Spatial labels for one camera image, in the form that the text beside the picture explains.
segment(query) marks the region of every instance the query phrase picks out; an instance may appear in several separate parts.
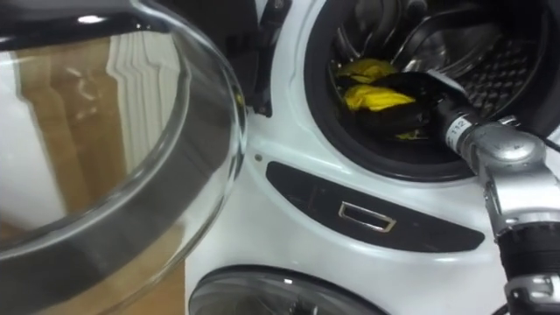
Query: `yellow and black fabric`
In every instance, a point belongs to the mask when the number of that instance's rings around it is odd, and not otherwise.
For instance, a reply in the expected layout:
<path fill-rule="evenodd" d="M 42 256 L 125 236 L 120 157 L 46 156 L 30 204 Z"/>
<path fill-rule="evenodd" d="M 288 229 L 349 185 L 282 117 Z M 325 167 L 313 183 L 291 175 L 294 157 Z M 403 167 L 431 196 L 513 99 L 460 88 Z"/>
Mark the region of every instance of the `yellow and black fabric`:
<path fill-rule="evenodd" d="M 360 59 L 337 72 L 337 85 L 357 125 L 376 137 L 426 138 L 432 105 L 446 88 L 427 73 L 398 73 L 388 62 Z"/>

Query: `door handle recess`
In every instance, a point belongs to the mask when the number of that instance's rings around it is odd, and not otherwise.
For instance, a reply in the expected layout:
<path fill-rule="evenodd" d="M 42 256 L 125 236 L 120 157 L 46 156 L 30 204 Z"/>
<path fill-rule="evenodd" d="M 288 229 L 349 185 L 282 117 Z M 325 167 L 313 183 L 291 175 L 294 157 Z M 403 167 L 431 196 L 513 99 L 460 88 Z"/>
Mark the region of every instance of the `door handle recess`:
<path fill-rule="evenodd" d="M 395 219 L 385 214 L 377 213 L 345 201 L 342 201 L 340 204 L 339 217 L 379 233 L 390 232 L 396 224 Z"/>

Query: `door hinge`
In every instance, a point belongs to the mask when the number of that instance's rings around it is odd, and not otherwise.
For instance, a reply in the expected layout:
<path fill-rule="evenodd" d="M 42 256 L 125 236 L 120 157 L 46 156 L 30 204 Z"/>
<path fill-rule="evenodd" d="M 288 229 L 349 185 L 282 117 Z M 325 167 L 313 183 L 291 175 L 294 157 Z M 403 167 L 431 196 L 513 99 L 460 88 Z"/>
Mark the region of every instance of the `door hinge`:
<path fill-rule="evenodd" d="M 255 92 L 247 100 L 257 114 L 272 116 L 270 101 L 270 76 L 274 51 L 284 20 L 290 10 L 292 0 L 269 0 L 264 7 L 259 32 L 255 38 L 258 51 L 258 67 L 255 78 Z"/>

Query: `yellow cloth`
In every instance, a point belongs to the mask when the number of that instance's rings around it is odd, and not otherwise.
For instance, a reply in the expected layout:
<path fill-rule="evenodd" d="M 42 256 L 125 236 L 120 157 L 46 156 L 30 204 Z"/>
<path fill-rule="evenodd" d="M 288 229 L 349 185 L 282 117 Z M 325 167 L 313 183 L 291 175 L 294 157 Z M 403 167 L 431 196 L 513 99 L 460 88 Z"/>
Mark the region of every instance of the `yellow cloth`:
<path fill-rule="evenodd" d="M 397 93 L 390 88 L 372 87 L 365 84 L 350 87 L 344 93 L 344 99 L 348 108 L 353 111 L 358 109 L 380 111 L 414 101 L 412 97 Z"/>
<path fill-rule="evenodd" d="M 364 83 L 350 87 L 344 93 L 348 108 L 350 110 L 370 109 L 379 111 L 413 102 L 413 98 L 397 93 L 390 88 L 368 85 L 368 83 L 395 72 L 396 70 L 391 64 L 378 59 L 359 59 L 344 65 L 337 72 L 337 76 L 349 76 L 360 83 Z"/>
<path fill-rule="evenodd" d="M 407 132 L 407 133 L 403 133 L 403 134 L 400 134 L 400 135 L 395 135 L 395 137 L 397 137 L 401 140 L 417 140 L 417 139 L 422 138 L 420 136 L 420 130 L 418 130 L 418 129 L 414 130 L 414 131 Z"/>
<path fill-rule="evenodd" d="M 396 69 L 390 63 L 378 59 L 359 59 L 344 65 L 337 76 L 350 76 L 359 83 L 371 83 L 389 74 L 394 74 Z"/>

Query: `laundry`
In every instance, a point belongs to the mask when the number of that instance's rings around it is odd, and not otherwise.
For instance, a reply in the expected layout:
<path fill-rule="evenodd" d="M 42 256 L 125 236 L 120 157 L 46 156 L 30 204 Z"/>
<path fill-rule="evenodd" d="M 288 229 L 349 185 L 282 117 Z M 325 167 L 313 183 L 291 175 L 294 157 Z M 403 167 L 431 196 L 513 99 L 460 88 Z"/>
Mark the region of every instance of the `laundry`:
<path fill-rule="evenodd" d="M 413 97 L 375 84 L 396 73 L 387 61 L 359 59 L 337 72 L 337 84 L 362 129 L 400 140 L 415 140 L 423 137 L 417 129 L 418 122 L 424 120 L 421 107 Z"/>

